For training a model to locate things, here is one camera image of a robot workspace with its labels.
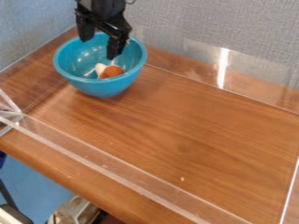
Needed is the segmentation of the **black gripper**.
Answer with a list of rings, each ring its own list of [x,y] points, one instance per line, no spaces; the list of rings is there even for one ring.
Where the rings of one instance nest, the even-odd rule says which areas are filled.
[[[75,0],[76,25],[79,38],[83,42],[95,36],[95,30],[108,35],[107,59],[112,60],[122,54],[132,27],[124,18],[126,0]]]

